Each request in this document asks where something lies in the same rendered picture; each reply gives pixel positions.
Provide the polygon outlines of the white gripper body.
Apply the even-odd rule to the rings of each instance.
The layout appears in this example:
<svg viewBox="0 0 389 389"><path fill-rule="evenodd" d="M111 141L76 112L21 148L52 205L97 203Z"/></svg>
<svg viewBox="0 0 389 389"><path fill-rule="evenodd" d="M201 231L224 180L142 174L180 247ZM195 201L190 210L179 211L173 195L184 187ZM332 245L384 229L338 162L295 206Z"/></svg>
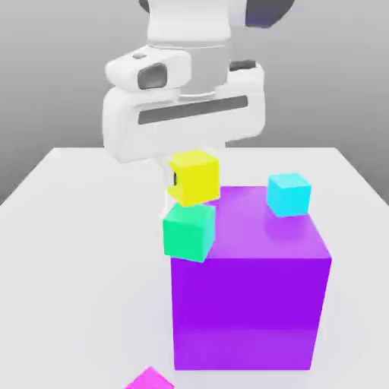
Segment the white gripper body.
<svg viewBox="0 0 389 389"><path fill-rule="evenodd" d="M264 71L257 63L229 73L211 94L179 89L129 93L103 101L103 145L119 162L144 160L254 137L266 121Z"/></svg>

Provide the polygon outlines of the small yellow cube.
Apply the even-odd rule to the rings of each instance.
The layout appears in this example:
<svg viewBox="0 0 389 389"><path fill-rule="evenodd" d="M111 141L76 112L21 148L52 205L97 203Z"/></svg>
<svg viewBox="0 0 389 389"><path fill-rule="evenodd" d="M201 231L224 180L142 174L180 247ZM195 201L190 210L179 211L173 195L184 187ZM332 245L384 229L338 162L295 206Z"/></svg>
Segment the small yellow cube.
<svg viewBox="0 0 389 389"><path fill-rule="evenodd" d="M169 166L176 175L176 183L167 193L181 206L190 207L220 197L219 160L202 151L172 155Z"/></svg>

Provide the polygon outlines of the small green cube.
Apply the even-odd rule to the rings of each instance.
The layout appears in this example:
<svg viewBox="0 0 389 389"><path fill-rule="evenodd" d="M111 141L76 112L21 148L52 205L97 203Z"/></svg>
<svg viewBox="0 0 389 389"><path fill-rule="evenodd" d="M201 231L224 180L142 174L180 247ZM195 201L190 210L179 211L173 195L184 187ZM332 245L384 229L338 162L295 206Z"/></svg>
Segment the small green cube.
<svg viewBox="0 0 389 389"><path fill-rule="evenodd" d="M163 250L171 258L203 263L215 237L216 209L176 203L163 218Z"/></svg>

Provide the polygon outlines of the small cyan cube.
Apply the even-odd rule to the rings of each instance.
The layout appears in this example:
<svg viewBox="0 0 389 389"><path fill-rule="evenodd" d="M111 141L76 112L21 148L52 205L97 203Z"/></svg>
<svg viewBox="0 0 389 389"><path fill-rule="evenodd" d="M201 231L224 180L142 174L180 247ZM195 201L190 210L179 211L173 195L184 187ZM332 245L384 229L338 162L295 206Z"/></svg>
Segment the small cyan cube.
<svg viewBox="0 0 389 389"><path fill-rule="evenodd" d="M277 217L306 215L311 193L311 184L298 173L270 175L267 205Z"/></svg>

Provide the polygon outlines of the small magenta cube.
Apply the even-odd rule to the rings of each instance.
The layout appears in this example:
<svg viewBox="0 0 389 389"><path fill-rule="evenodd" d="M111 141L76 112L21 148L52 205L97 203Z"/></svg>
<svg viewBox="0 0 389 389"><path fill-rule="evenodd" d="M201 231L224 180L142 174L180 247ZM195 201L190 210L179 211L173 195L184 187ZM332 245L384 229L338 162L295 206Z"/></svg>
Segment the small magenta cube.
<svg viewBox="0 0 389 389"><path fill-rule="evenodd" d="M174 385L153 367L145 369L125 389L175 389Z"/></svg>

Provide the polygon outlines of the large purple box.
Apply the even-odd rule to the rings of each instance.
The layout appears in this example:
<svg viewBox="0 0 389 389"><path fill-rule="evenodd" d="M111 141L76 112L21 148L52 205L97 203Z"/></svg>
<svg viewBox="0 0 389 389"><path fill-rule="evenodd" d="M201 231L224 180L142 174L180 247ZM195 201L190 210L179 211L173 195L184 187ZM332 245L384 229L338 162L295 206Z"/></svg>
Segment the large purple box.
<svg viewBox="0 0 389 389"><path fill-rule="evenodd" d="M331 256L309 215L276 217L263 186L224 186L201 264L171 260L177 370L308 370Z"/></svg>

